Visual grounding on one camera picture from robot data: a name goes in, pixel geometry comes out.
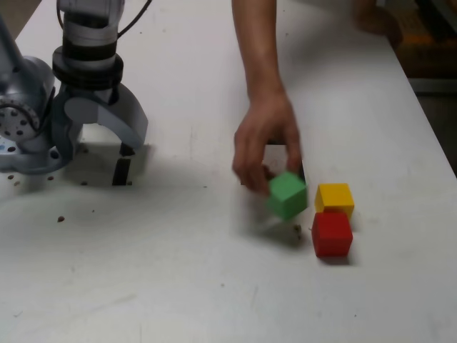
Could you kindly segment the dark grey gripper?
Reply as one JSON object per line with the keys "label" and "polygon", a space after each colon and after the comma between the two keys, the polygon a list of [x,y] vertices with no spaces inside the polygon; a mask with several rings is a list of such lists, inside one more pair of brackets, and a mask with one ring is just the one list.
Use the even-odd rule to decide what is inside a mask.
{"label": "dark grey gripper", "polygon": [[99,124],[132,149],[144,145],[148,118],[139,100],[123,84],[91,91],[65,84],[51,105],[51,136],[64,165],[79,149],[82,124]]}

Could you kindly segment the person's left hand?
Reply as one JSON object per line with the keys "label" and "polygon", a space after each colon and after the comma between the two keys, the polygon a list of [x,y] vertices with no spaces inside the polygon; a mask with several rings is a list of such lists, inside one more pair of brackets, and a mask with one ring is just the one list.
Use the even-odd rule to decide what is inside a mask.
{"label": "person's left hand", "polygon": [[358,29],[379,36],[385,36],[395,49],[403,40],[403,34],[396,18],[372,0],[353,1],[352,17]]}

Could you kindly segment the person's right hand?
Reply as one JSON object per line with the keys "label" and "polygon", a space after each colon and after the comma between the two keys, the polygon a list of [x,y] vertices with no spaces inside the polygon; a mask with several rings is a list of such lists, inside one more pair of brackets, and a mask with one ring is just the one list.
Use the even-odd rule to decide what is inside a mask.
{"label": "person's right hand", "polygon": [[269,195],[263,157],[269,140],[286,146],[286,167],[296,173],[302,163],[301,140],[293,107],[284,91],[256,94],[234,135],[232,168],[249,190]]}

